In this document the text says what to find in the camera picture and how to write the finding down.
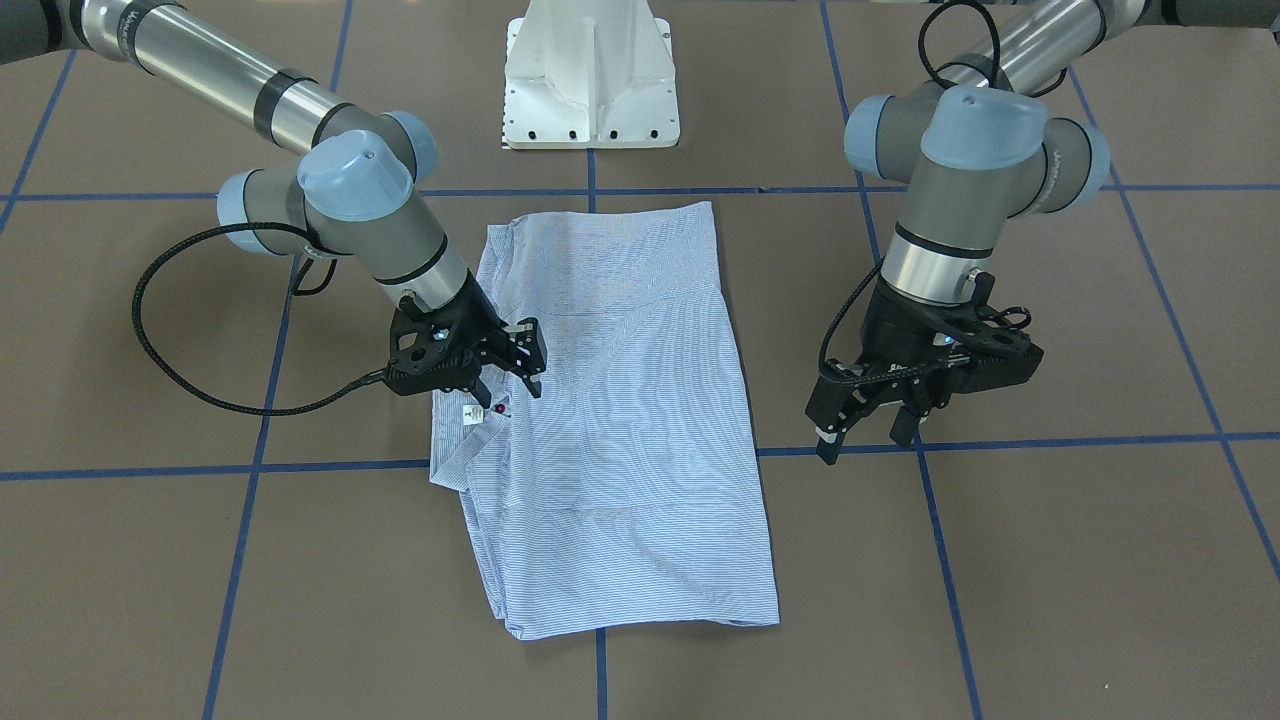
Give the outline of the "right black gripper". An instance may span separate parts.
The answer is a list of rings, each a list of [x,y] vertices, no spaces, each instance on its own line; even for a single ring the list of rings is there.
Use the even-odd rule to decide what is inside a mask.
[[[527,316],[506,325],[471,273],[443,307],[424,311],[408,296],[399,300],[384,375],[394,393],[462,389],[490,407],[492,392],[480,378],[485,365],[518,377],[529,395],[540,398],[547,343],[539,320]]]

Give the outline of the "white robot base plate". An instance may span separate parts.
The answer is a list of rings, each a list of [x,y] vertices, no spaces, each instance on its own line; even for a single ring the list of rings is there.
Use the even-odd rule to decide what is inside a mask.
[[[669,22],[646,1],[532,1],[506,27],[502,143],[669,149],[681,138]]]

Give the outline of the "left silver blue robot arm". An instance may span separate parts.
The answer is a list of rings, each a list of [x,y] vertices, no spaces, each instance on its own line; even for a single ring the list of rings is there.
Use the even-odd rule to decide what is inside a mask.
[[[1056,214],[1093,197],[1111,165],[1105,136],[1052,118],[1042,96],[1068,68],[1134,27],[1274,28],[1275,1],[1039,1],[1004,27],[975,5],[988,38],[946,63],[916,51],[925,82],[850,113],[849,163],[908,188],[884,258],[852,291],[869,297],[852,363],[822,342],[806,416],[817,455],[838,460],[847,432],[893,405],[890,432],[909,447],[955,395],[1028,382],[1043,352],[1024,307],[989,304],[991,259],[1007,220]]]

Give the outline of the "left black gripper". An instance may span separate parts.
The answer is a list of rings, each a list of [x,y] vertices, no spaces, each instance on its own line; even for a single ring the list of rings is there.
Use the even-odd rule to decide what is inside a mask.
[[[819,438],[815,454],[826,465],[838,461],[847,432],[882,405],[900,402],[890,439],[910,448],[920,424],[952,395],[1018,386],[1034,375],[1044,351],[1027,333],[1030,313],[989,305],[993,274],[972,272],[969,279],[969,300],[934,305],[909,299],[873,270],[845,301],[820,342],[805,409]],[[829,355],[829,343],[865,290],[870,300],[860,354],[844,363]]]

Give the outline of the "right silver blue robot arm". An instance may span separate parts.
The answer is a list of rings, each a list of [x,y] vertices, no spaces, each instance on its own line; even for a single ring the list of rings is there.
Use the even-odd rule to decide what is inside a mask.
[[[182,1],[5,1],[3,61],[82,51],[165,81],[250,128],[278,167],[242,172],[218,191],[218,223],[182,240],[138,279],[131,320],[141,348],[186,392],[255,416],[293,416],[369,386],[411,396],[460,391],[493,405],[486,369],[541,395],[547,346],[535,318],[495,307],[419,184],[434,170],[431,132],[407,111],[367,111],[312,76],[206,22]],[[145,328],[146,293],[182,252],[223,236],[265,258],[351,261],[392,305],[383,364],[294,407],[252,407],[184,378]]]

